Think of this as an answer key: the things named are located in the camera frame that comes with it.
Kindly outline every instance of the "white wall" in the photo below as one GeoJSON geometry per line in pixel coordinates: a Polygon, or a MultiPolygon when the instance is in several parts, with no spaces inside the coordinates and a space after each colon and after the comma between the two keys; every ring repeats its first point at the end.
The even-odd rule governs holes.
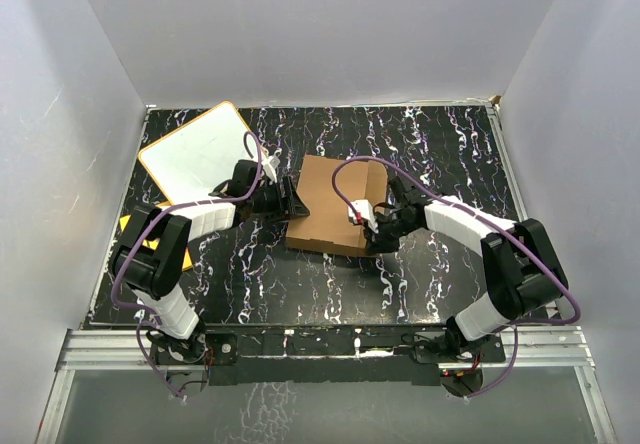
{"type": "Polygon", "coordinates": [[[552,0],[89,0],[143,101],[502,94],[552,0]]]}
{"type": "Polygon", "coordinates": [[[86,0],[0,0],[0,441],[32,442],[144,106],[86,0]]]}
{"type": "Polygon", "coordinates": [[[640,0],[556,0],[503,98],[511,161],[582,304],[621,442],[638,442],[640,0]]]}

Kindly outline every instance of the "black marble surface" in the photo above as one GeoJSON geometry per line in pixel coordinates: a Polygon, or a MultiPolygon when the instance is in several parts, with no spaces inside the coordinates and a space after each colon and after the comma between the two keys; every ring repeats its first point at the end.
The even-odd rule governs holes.
{"type": "MultiPolygon", "coordinates": [[[[204,109],[156,110],[145,147],[204,109]]],[[[516,211],[483,106],[242,109],[280,173],[297,179],[305,154],[388,159],[429,187],[501,217],[516,211]]],[[[136,163],[122,215],[136,202],[165,201],[136,163]]],[[[440,323],[484,289],[481,260],[446,237],[419,231],[395,254],[347,258],[287,249],[286,224],[250,221],[189,245],[194,268],[180,285],[207,323],[440,323]]],[[[131,325],[113,308],[105,274],[86,325],[131,325]]],[[[123,298],[134,299],[125,290],[123,298]]]]}

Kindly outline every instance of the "purple cable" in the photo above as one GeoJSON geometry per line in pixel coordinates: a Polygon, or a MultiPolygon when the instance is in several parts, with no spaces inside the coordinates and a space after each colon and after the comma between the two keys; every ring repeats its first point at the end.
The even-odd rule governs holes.
{"type": "Polygon", "coordinates": [[[346,166],[347,164],[349,164],[350,162],[353,161],[374,161],[374,162],[379,162],[380,164],[393,169],[394,171],[396,171],[398,174],[400,174],[402,177],[404,177],[405,179],[409,180],[409,182],[411,182],[420,192],[422,192],[424,195],[430,197],[431,199],[433,199],[434,201],[438,201],[441,202],[442,204],[445,204],[447,206],[453,207],[455,209],[459,209],[463,212],[465,212],[466,214],[470,215],[471,217],[473,217],[474,219],[476,219],[477,221],[481,222],[482,224],[484,224],[485,226],[495,230],[496,232],[498,232],[499,234],[501,234],[504,238],[506,238],[513,246],[515,246],[519,251],[521,251],[525,256],[527,256],[529,258],[529,260],[531,262],[533,262],[536,267],[538,269],[540,269],[540,271],[549,278],[549,280],[556,286],[556,288],[558,288],[558,290],[560,291],[560,293],[567,298],[567,300],[571,303],[571,306],[573,307],[573,316],[570,317],[569,319],[542,319],[542,318],[527,318],[527,319],[520,319],[517,321],[512,321],[509,324],[514,326],[514,348],[513,348],[513,356],[511,357],[511,362],[509,362],[509,365],[507,366],[507,368],[505,369],[505,372],[502,374],[502,376],[500,376],[498,379],[496,379],[494,382],[492,382],[491,384],[489,384],[488,386],[486,386],[485,388],[482,388],[481,390],[470,394],[470,396],[478,396],[480,394],[483,394],[484,392],[488,391],[489,389],[493,389],[495,386],[497,386],[498,384],[500,384],[502,381],[504,381],[504,379],[509,375],[509,373],[511,372],[511,370],[513,369],[513,365],[515,364],[516,361],[516,356],[518,353],[518,333],[516,330],[516,325],[517,324],[551,324],[554,326],[560,326],[560,325],[566,325],[566,324],[573,324],[574,322],[577,322],[580,319],[580,316],[582,315],[582,311],[580,310],[580,306],[578,305],[578,302],[575,300],[575,298],[573,297],[573,295],[569,292],[569,290],[567,288],[564,287],[564,285],[562,284],[562,282],[560,282],[560,280],[556,277],[556,275],[551,272],[551,270],[544,265],[544,263],[538,259],[538,257],[533,254],[533,252],[531,252],[527,246],[525,246],[523,243],[521,243],[518,239],[516,239],[513,235],[511,235],[510,233],[508,233],[507,231],[505,231],[504,229],[502,229],[500,226],[494,224],[493,222],[491,222],[489,219],[484,218],[483,216],[480,216],[478,214],[476,214],[475,210],[467,207],[464,204],[459,204],[459,203],[452,203],[449,202],[445,199],[443,199],[442,197],[438,196],[437,194],[431,192],[429,189],[427,189],[426,187],[424,187],[424,185],[422,185],[422,183],[420,181],[418,181],[417,179],[415,179],[413,176],[411,176],[408,172],[406,172],[404,169],[399,168],[398,166],[396,166],[395,164],[386,161],[384,159],[381,159],[379,157],[372,157],[372,156],[355,156],[350,158],[348,161],[345,161],[343,163],[341,163],[338,167],[336,167],[336,170],[333,171],[333,175],[331,176],[331,184],[333,186],[333,190],[336,192],[336,194],[338,194],[338,196],[340,196],[340,198],[347,203],[347,206],[349,206],[349,208],[353,211],[355,216],[359,216],[359,213],[356,211],[356,208],[354,207],[353,204],[351,204],[351,202],[349,201],[349,199],[347,198],[347,196],[345,196],[342,192],[340,192],[340,189],[338,189],[338,186],[336,185],[336,176],[338,175],[338,172],[340,172],[340,170],[346,166]]]}
{"type": "Polygon", "coordinates": [[[509,365],[506,367],[506,369],[500,375],[500,377],[498,377],[495,381],[493,381],[491,384],[487,384],[485,387],[481,389],[478,389],[476,392],[472,392],[467,396],[467,398],[477,397],[481,394],[484,394],[485,392],[490,391],[491,389],[496,387],[498,384],[500,384],[502,381],[504,381],[513,370],[513,366],[516,363],[517,356],[518,356],[518,326],[513,326],[513,354],[511,355],[511,360],[509,361],[509,365]]]}
{"type": "MultiPolygon", "coordinates": [[[[249,188],[249,190],[247,191],[247,193],[244,196],[241,197],[225,197],[223,199],[206,199],[203,201],[195,201],[195,202],[185,202],[182,204],[176,204],[174,206],[169,206],[165,209],[163,209],[160,214],[158,214],[155,219],[153,219],[149,225],[147,226],[147,228],[142,231],[142,234],[140,234],[140,237],[138,238],[138,240],[136,241],[136,243],[133,245],[133,247],[131,248],[131,251],[129,251],[129,255],[126,257],[126,259],[124,260],[124,262],[122,263],[122,267],[120,268],[120,270],[118,271],[118,274],[116,275],[115,280],[113,281],[113,287],[111,288],[111,302],[113,303],[114,306],[116,307],[122,307],[125,309],[135,309],[135,310],[144,310],[147,311],[149,313],[150,316],[153,316],[154,314],[156,314],[156,311],[153,310],[152,308],[150,308],[149,306],[143,306],[141,304],[138,303],[131,303],[131,302],[124,302],[121,301],[120,299],[118,299],[118,295],[120,294],[120,289],[122,288],[122,282],[124,280],[124,275],[127,272],[127,269],[129,268],[129,265],[131,264],[131,261],[133,261],[133,258],[135,257],[136,253],[138,252],[138,250],[140,249],[140,247],[142,246],[143,242],[146,240],[147,236],[149,236],[149,234],[151,233],[151,231],[153,230],[153,228],[162,220],[162,218],[164,216],[166,216],[167,214],[169,214],[172,211],[177,211],[179,209],[185,209],[187,207],[193,207],[193,206],[204,206],[204,205],[208,205],[208,204],[223,204],[223,203],[236,203],[236,202],[242,202],[242,201],[246,201],[247,199],[249,199],[249,197],[251,197],[251,195],[253,194],[253,192],[256,190],[256,187],[258,187],[258,184],[260,182],[260,176],[262,175],[262,152],[261,152],[261,147],[260,147],[260,141],[258,140],[258,137],[251,131],[247,131],[243,137],[243,142],[245,145],[245,149],[247,149],[247,144],[246,144],[246,138],[247,136],[251,136],[253,138],[253,140],[256,143],[256,147],[258,149],[258,166],[257,166],[257,170],[256,170],[256,176],[253,180],[253,183],[251,184],[251,187],[249,188]]],[[[173,392],[174,395],[176,395],[177,397],[181,398],[181,399],[186,399],[186,396],[180,392],[179,390],[177,390],[175,387],[173,387],[171,385],[171,383],[164,377],[164,374],[162,374],[162,372],[160,371],[160,369],[158,369],[158,367],[153,363],[153,361],[151,360],[151,358],[149,357],[149,354],[147,354],[146,349],[144,348],[143,344],[142,344],[142,338],[140,336],[140,331],[142,330],[143,326],[150,326],[153,329],[156,329],[156,325],[161,325],[162,324],[162,320],[160,319],[159,316],[153,316],[153,319],[155,319],[155,324],[151,321],[141,321],[138,324],[138,327],[136,328],[136,339],[138,340],[138,346],[140,346],[140,350],[142,351],[142,355],[144,356],[145,360],[147,361],[147,363],[149,364],[149,366],[151,367],[151,369],[153,369],[153,371],[158,375],[158,377],[160,377],[160,379],[162,379],[165,383],[165,385],[169,388],[169,390],[171,392],[173,392]]]]}

